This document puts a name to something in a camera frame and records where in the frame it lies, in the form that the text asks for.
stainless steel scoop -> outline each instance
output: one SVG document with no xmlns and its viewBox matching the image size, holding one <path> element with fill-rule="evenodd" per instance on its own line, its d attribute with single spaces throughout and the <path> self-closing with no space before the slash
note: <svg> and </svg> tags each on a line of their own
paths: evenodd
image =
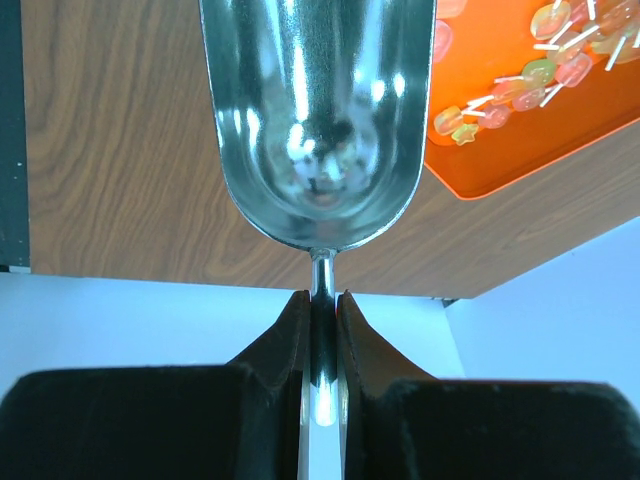
<svg viewBox="0 0 640 480">
<path fill-rule="evenodd" d="M 387 230 L 418 185 L 435 0 L 200 0 L 200 10 L 229 193 L 258 230 L 313 259 L 315 419 L 330 424 L 333 259 Z"/>
</svg>

